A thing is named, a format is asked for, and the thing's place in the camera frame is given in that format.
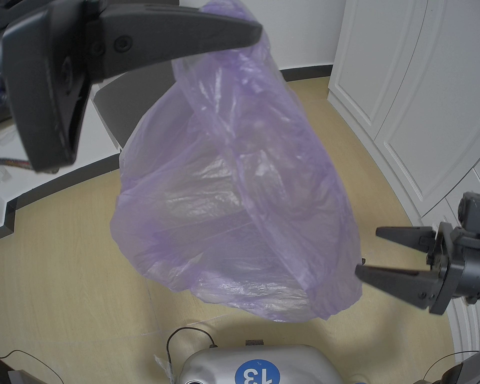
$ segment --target purple plastic bag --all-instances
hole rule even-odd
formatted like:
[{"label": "purple plastic bag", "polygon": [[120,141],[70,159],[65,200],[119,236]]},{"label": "purple plastic bag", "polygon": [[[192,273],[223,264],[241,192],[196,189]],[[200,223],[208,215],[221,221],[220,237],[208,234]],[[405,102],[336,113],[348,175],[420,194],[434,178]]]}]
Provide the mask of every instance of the purple plastic bag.
[{"label": "purple plastic bag", "polygon": [[[243,4],[203,12],[253,20]],[[145,277],[275,321],[355,303],[360,239],[347,194],[265,33],[174,60],[175,85],[120,155],[113,239]]]}]

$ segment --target white drawer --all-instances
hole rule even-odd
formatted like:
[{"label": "white drawer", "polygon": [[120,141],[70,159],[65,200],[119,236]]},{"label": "white drawer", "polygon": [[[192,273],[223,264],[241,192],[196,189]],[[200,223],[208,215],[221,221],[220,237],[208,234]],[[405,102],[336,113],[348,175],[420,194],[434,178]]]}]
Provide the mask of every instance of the white drawer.
[{"label": "white drawer", "polygon": [[480,193],[480,179],[474,169],[471,169],[446,197],[448,205],[450,205],[455,215],[458,210],[458,203],[462,199],[464,192]]},{"label": "white drawer", "polygon": [[438,231],[438,225],[441,221],[446,221],[452,224],[453,227],[458,226],[456,214],[447,203],[446,199],[441,200],[435,207],[433,207],[424,217],[422,223],[425,226],[431,226],[435,231]]}]

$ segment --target white number on blue sticker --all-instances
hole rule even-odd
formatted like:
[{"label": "white number on blue sticker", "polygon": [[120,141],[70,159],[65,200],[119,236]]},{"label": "white number on blue sticker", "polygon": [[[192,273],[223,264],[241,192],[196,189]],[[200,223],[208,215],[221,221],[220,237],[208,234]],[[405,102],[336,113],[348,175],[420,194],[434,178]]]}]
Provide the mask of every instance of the white number on blue sticker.
[{"label": "white number on blue sticker", "polygon": [[235,373],[235,384],[279,384],[278,368],[267,360],[250,360]]}]

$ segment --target wire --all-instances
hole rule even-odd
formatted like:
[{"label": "wire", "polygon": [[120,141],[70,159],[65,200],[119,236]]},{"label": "wire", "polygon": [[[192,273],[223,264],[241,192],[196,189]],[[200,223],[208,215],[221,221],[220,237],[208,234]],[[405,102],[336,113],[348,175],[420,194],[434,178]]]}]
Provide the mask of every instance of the wire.
[{"label": "wire", "polygon": [[443,360],[447,357],[450,357],[450,356],[453,356],[453,355],[458,355],[459,353],[469,353],[469,352],[480,352],[480,351],[461,351],[461,352],[455,352],[455,353],[450,353],[450,355],[446,355],[446,356],[443,356],[442,358],[439,358],[435,363],[432,364],[432,366],[427,370],[427,372],[425,373],[425,376],[423,377],[423,379],[425,380],[425,377],[427,377],[427,374],[428,372],[430,371],[430,369],[433,368],[433,366],[438,363],[440,360]]},{"label": "wire", "polygon": [[18,167],[23,169],[33,169],[28,160],[18,160],[0,157],[0,165],[6,165],[9,167]]},{"label": "wire", "polygon": [[209,338],[210,338],[210,341],[212,342],[212,345],[210,346],[210,348],[215,348],[217,345],[215,344],[215,341],[213,341],[213,338],[210,336],[210,334],[207,332],[207,331],[204,331],[203,329],[200,329],[200,328],[195,328],[195,327],[181,327],[179,329],[177,329],[175,332],[173,332],[170,337],[168,338],[167,340],[167,357],[168,357],[168,363],[170,365],[170,370],[172,371],[172,358],[170,356],[170,351],[168,350],[168,347],[170,345],[170,340],[172,339],[173,336],[175,336],[175,334],[179,331],[181,331],[182,329],[193,329],[195,331],[200,331],[200,332],[203,332],[204,334],[206,334]]},{"label": "wire", "polygon": [[9,356],[10,356],[12,353],[14,353],[14,352],[22,352],[22,353],[24,353],[25,355],[28,355],[28,356],[30,356],[30,357],[33,357],[35,360],[41,362],[41,363],[42,363],[43,365],[45,365],[48,369],[50,369],[54,374],[57,375],[57,377],[60,379],[60,381],[62,382],[62,384],[65,384],[65,383],[63,382],[63,380],[61,379],[61,377],[59,376],[59,374],[56,373],[56,372],[53,370],[53,368],[50,368],[50,367],[49,367],[48,365],[46,365],[42,360],[37,359],[34,355],[30,355],[30,353],[25,352],[25,351],[22,351],[21,349],[14,349],[14,350],[13,350],[12,352],[10,352],[8,355],[6,355],[6,356],[0,356],[0,360],[6,359],[7,357],[9,357]]}]

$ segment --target wooden floor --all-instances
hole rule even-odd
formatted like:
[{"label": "wooden floor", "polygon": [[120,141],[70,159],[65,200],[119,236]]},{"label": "wooden floor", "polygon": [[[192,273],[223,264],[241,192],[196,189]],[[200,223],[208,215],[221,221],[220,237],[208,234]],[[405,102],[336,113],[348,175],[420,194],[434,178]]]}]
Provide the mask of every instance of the wooden floor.
[{"label": "wooden floor", "polygon": [[[289,83],[339,172],[369,264],[424,268],[425,257],[375,237],[378,226],[410,224],[385,178],[355,134],[326,100],[328,78]],[[173,294],[136,273],[110,237],[120,190],[112,172],[17,211],[15,233],[0,240],[0,355],[19,348],[51,365],[65,384],[167,383],[154,360],[178,326],[203,322],[220,347],[245,339],[319,348],[347,384],[410,384],[453,352],[446,315],[429,315],[364,286],[359,302],[328,321],[279,324],[240,310]],[[172,340],[174,369],[203,335]],[[28,356],[6,362],[49,384],[57,377]],[[427,379],[454,364],[444,359]]]}]

